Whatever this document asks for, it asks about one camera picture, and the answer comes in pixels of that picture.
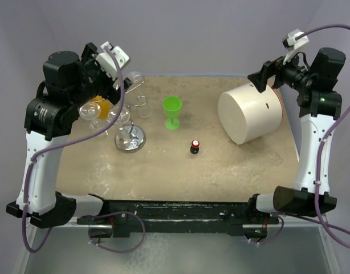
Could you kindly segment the clear wine glass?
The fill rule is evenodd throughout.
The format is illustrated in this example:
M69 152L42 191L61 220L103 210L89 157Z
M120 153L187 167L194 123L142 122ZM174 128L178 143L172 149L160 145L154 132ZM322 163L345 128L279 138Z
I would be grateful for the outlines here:
M113 107L107 115L109 123L115 121L113 124L115 127L115 144L122 151L127 150L131 145L130 133L124 128L125 124L129 122L130 116L127 108L120 108L119 106Z
M140 89L140 87L145 83L145 77L138 71L132 71L127 75L127 78L132 82L132 85L127 90L125 95L127 106L130 110L137 110L140 117L149 117L152 113L149 99Z

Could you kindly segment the orange plastic wine glass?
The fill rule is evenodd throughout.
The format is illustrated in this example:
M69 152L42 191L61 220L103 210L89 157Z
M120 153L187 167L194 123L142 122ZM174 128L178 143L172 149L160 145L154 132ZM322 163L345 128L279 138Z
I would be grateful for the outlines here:
M97 103L100 107L99 119L106 119L109 111L112 109L113 105L110 101L104 99L101 96L96 96L91 99L91 102Z

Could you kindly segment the clear wine glass front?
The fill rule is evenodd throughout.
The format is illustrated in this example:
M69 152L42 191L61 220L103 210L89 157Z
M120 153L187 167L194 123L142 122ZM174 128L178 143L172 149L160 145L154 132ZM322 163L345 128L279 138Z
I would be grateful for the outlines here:
M130 116L127 108L120 108L119 106L113 107L107 115L109 123L115 121L113 124L115 127L115 144L122 151L127 150L131 145L130 133L124 128L125 124L129 122Z

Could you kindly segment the clear glass with red item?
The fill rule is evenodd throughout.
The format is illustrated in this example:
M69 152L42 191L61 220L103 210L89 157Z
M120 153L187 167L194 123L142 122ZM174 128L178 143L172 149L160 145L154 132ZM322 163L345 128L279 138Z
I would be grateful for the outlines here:
M96 135L96 139L104 140L108 136L108 131L103 131L107 127L108 123L100 119L101 108L96 102L87 102L79 108L79 115L81 118L88 122L88 130L91 135L101 132Z

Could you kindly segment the green plastic wine glass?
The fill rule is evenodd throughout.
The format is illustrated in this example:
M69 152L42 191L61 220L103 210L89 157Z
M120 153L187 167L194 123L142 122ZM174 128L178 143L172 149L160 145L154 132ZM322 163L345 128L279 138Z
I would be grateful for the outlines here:
M165 127L169 130L177 130L180 127L180 121L178 119L182 101L177 96L167 96L162 101L162 107L166 116Z

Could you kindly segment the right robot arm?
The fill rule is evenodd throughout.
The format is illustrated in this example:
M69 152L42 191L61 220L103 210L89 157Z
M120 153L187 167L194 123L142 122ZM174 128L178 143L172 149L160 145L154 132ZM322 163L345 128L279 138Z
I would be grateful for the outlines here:
M299 165L291 188L278 186L272 194L250 198L246 217L260 223L266 213L282 212L315 217L336 208L337 199L329 194L328 167L333 137L332 126L341 115L342 97L334 91L345 64L343 52L321 48L312 65L300 66L295 55L287 63L280 57L267 61L248 80L262 93L274 77L274 87L286 84L298 92L297 104L302 127Z

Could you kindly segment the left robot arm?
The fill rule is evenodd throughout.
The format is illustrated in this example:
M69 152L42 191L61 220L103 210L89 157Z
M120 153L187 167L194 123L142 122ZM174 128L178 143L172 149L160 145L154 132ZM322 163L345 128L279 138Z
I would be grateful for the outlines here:
M131 81L121 70L128 54L109 42L85 45L81 55L72 51L51 54L43 64L44 80L27 105L27 156L18 198L7 205L8 214L30 218L38 228L64 225L78 213L82 198L69 198L56 190L62 151L69 146L79 108L96 96L116 104L124 99Z

